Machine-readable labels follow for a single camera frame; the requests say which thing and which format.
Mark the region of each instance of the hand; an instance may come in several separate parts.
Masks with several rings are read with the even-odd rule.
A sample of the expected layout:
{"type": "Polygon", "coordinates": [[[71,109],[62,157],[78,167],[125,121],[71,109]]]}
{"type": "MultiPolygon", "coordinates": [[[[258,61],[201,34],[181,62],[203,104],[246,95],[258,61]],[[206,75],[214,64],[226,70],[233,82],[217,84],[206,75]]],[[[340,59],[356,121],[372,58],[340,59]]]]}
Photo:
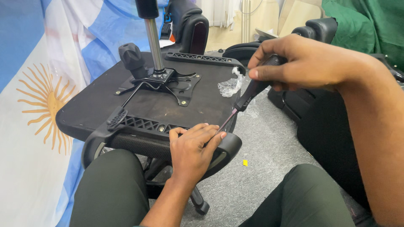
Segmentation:
{"type": "Polygon", "coordinates": [[[190,185],[192,188],[196,186],[208,169],[213,152],[226,136],[225,132],[214,136],[218,129],[217,125],[205,123],[197,124],[189,130],[183,128],[170,130],[172,179],[190,185]]]}
{"type": "Polygon", "coordinates": [[[363,79],[364,70],[375,71],[385,66],[377,59],[353,50],[332,46],[296,34],[264,41],[251,57],[249,76],[254,80],[274,80],[275,90],[297,87],[334,89],[348,80],[363,79]],[[281,66],[259,66],[266,54],[288,59],[281,66]]]}

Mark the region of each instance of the argentina flag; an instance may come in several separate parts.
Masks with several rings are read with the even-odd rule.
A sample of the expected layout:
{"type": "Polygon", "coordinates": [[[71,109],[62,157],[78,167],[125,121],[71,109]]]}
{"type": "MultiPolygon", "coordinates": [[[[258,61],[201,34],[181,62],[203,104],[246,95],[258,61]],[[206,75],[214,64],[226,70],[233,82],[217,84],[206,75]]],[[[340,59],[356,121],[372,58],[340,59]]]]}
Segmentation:
{"type": "Polygon", "coordinates": [[[55,116],[128,42],[149,51],[134,0],[0,0],[0,226],[69,225],[84,142],[55,116]]]}

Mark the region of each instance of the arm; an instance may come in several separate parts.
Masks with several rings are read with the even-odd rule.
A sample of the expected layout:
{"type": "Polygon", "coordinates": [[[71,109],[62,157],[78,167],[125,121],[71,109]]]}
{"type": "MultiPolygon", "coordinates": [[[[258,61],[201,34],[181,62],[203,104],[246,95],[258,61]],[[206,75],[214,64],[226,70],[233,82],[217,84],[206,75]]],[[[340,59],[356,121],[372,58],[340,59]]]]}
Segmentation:
{"type": "Polygon", "coordinates": [[[276,81],[276,90],[341,93],[373,216],[381,225],[404,225],[404,92],[389,70],[369,55],[297,35],[263,42],[248,67],[252,79],[276,81]],[[270,53],[288,63],[256,67],[270,53]]]}
{"type": "Polygon", "coordinates": [[[179,226],[184,208],[198,181],[205,174],[212,155],[226,136],[217,125],[198,124],[188,131],[183,128],[170,130],[170,150],[173,174],[166,181],[163,191],[140,223],[147,227],[179,226]]]}

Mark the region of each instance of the dark green pants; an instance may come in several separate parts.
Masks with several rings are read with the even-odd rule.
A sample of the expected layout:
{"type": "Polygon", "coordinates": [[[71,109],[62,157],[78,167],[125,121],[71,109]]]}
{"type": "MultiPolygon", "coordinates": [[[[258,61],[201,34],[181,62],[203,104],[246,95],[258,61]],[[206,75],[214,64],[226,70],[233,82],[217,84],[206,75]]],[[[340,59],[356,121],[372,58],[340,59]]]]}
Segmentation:
{"type": "MultiPolygon", "coordinates": [[[[70,226],[132,227],[149,210],[139,159],[126,150],[101,155],[74,196],[70,226]]],[[[353,227],[337,185],[321,169],[295,166],[241,227],[353,227]]]]}

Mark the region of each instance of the sun emblem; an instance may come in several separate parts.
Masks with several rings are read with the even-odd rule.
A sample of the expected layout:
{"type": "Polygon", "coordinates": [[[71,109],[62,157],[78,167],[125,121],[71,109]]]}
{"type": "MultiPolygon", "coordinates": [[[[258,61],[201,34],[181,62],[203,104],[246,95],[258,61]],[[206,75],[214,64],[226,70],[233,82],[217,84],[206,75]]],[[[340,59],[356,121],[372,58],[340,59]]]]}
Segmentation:
{"type": "Polygon", "coordinates": [[[34,76],[35,80],[33,80],[33,78],[29,77],[27,74],[25,74],[25,72],[23,72],[23,74],[36,86],[36,88],[38,88],[39,90],[31,87],[27,82],[25,82],[24,80],[19,80],[20,82],[24,83],[28,89],[30,89],[31,91],[33,91],[33,93],[28,93],[25,92],[23,90],[17,89],[17,91],[22,92],[34,99],[39,100],[40,102],[30,102],[28,100],[24,100],[24,99],[19,99],[18,102],[25,102],[28,103],[32,106],[41,106],[44,109],[34,109],[34,110],[25,110],[22,111],[23,113],[44,113],[42,116],[40,116],[38,119],[35,120],[30,120],[28,122],[28,125],[30,125],[31,123],[38,123],[41,122],[43,120],[47,121],[38,129],[38,131],[36,131],[35,135],[37,135],[38,133],[40,133],[45,127],[48,126],[48,133],[46,134],[45,138],[44,138],[44,144],[46,144],[46,140],[49,138],[50,134],[53,131],[52,134],[52,150],[55,147],[55,141],[56,141],[56,136],[58,137],[59,140],[59,154],[60,154],[60,150],[62,147],[62,142],[64,144],[65,147],[65,155],[66,152],[69,152],[70,154],[70,146],[73,142],[72,138],[65,135],[63,132],[61,132],[58,127],[56,126],[56,113],[58,112],[58,110],[60,110],[60,108],[62,108],[66,103],[67,103],[67,99],[72,95],[74,89],[76,88],[76,86],[74,86],[69,93],[65,94],[66,89],[68,88],[70,81],[67,81],[67,84],[62,88],[62,90],[60,90],[59,92],[59,86],[60,83],[62,81],[62,77],[59,78],[59,81],[56,85],[55,90],[53,90],[53,85],[52,85],[52,80],[53,80],[53,75],[50,73],[49,71],[49,66],[48,66],[48,72],[45,70],[45,67],[40,64],[42,66],[42,70],[43,73],[38,69],[38,67],[34,64],[34,67],[36,68],[36,70],[38,71],[38,73],[41,75],[42,80],[36,75],[36,73],[30,68],[27,67],[32,75],[34,76]]]}

